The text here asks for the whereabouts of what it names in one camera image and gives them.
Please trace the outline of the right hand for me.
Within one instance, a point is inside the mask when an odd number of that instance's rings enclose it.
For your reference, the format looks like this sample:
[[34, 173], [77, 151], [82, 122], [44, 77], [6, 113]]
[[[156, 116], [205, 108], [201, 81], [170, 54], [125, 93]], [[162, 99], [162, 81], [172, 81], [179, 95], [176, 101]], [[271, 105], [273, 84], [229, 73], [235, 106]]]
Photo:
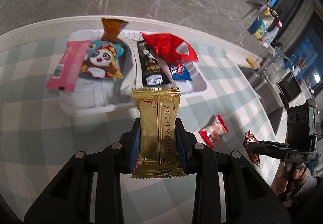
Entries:
[[[296, 185], [296, 186], [301, 186], [303, 185], [308, 178], [308, 169], [305, 164], [302, 164], [300, 168], [296, 169], [292, 173], [292, 179], [291, 181]], [[275, 180], [276, 188], [275, 191], [277, 194], [281, 194], [287, 190], [287, 185], [290, 181], [287, 179], [286, 172], [283, 170], [281, 173], [278, 175], [278, 177]]]

